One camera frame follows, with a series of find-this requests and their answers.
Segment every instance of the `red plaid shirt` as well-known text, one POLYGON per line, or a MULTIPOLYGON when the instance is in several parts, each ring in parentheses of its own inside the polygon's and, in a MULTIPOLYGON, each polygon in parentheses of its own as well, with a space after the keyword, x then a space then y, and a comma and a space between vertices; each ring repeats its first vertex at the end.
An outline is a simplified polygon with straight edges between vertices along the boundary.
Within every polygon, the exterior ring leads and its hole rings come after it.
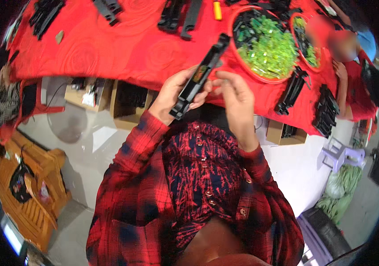
MULTIPOLYGON (((168 265, 175 213, 161 146, 169 127, 145 112, 104 174, 86 244, 92 266, 168 265)), ((260 146, 240 150, 246 178, 235 214, 247 251, 272 265, 297 265, 304 241, 260 146)))

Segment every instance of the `wooden chair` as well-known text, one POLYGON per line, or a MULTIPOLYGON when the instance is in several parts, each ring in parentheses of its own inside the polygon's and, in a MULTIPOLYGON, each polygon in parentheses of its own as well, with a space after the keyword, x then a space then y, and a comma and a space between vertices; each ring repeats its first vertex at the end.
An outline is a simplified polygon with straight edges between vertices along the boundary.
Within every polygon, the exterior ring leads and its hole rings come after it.
POLYGON ((0 128, 0 143, 2 145, 5 145, 6 142, 11 139, 11 136, 15 129, 24 121, 28 120, 32 116, 36 114, 53 114, 53 113, 61 113, 65 110, 64 106, 53 106, 53 107, 47 107, 46 105, 42 104, 42 80, 41 79, 35 79, 35 80, 23 80, 20 83, 20 99, 21 103, 23 100, 23 90, 26 86, 37 84, 36 89, 36 103, 34 105, 34 108, 30 112, 30 114, 23 116, 22 115, 22 104, 21 108, 18 113, 18 117, 12 124, 4 124, 0 128))
POLYGON ((0 201, 5 213, 11 218, 22 236, 42 252, 47 252, 52 229, 57 229, 61 209, 71 199, 66 190, 60 169, 65 162, 65 153, 59 149, 44 150, 28 140, 18 130, 3 147, 0 144, 0 201), (12 174, 19 163, 15 154, 22 157, 34 177, 25 176, 28 193, 32 196, 24 204, 19 203, 9 189, 12 174), (43 182, 51 197, 49 203, 39 198, 43 182))

